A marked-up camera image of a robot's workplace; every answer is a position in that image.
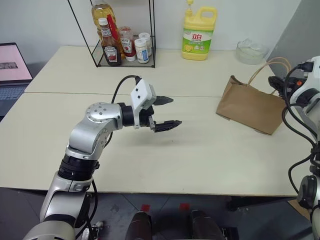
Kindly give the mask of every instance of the cooking oil bottle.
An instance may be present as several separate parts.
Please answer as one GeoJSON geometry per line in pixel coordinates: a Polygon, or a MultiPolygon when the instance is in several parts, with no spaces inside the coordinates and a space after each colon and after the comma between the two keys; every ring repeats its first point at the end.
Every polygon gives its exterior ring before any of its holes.
{"type": "Polygon", "coordinates": [[[101,41],[102,41],[102,34],[101,34],[101,27],[99,25],[99,19],[100,18],[107,18],[108,15],[112,16],[112,20],[114,22],[117,36],[118,36],[118,38],[116,39],[117,45],[119,46],[119,49],[120,49],[121,58],[124,59],[126,56],[125,56],[125,52],[124,52],[122,45],[121,45],[121,40],[119,37],[120,34],[119,34],[119,30],[116,25],[116,16],[115,16],[114,11],[112,10],[111,6],[105,0],[94,0],[92,3],[91,13],[92,13],[93,22],[96,25],[96,32],[98,33],[101,41]]]}
{"type": "Polygon", "coordinates": [[[216,26],[217,9],[203,6],[194,15],[191,10],[194,0],[187,0],[187,3],[189,6],[184,15],[182,57],[190,60],[205,60],[216,26]],[[212,16],[203,16],[204,13],[212,13],[212,16]]]}

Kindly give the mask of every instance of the laptop screen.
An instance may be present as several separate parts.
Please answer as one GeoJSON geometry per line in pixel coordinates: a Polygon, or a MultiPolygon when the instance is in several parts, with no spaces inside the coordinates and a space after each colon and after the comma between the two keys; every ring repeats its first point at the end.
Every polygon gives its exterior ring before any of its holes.
{"type": "Polygon", "coordinates": [[[32,76],[15,43],[0,44],[0,84],[28,83],[32,76]]]}

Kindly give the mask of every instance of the bottle handle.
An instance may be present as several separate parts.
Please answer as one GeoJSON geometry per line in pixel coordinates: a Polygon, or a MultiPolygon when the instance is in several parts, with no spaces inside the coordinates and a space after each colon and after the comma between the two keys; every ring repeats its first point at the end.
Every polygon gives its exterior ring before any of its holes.
{"type": "Polygon", "coordinates": [[[216,23],[216,19],[217,19],[217,9],[215,7],[212,7],[212,6],[204,6],[202,8],[199,9],[199,11],[196,13],[196,16],[195,18],[199,18],[199,19],[202,19],[202,18],[206,18],[206,19],[210,19],[213,24],[216,23]],[[206,12],[210,12],[210,13],[213,13],[213,16],[212,17],[204,17],[202,16],[203,13],[206,13],[206,12]]]}

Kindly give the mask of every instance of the laptop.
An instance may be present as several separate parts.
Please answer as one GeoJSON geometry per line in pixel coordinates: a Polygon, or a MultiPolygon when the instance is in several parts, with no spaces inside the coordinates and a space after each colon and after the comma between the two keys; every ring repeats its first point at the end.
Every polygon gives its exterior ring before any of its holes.
{"type": "Polygon", "coordinates": [[[0,43],[0,119],[33,80],[15,42],[0,43]]]}

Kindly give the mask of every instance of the small white bottle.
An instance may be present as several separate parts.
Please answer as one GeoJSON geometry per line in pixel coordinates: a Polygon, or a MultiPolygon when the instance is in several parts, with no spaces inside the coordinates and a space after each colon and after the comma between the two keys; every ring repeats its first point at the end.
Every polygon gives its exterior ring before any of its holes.
{"type": "Polygon", "coordinates": [[[134,41],[136,57],[139,63],[146,64],[149,62],[147,42],[143,38],[138,38],[134,41]]]}
{"type": "Polygon", "coordinates": [[[142,32],[139,34],[140,39],[144,39],[146,41],[146,45],[148,47],[148,56],[152,55],[152,44],[151,44],[151,37],[150,34],[147,32],[142,32]]]}

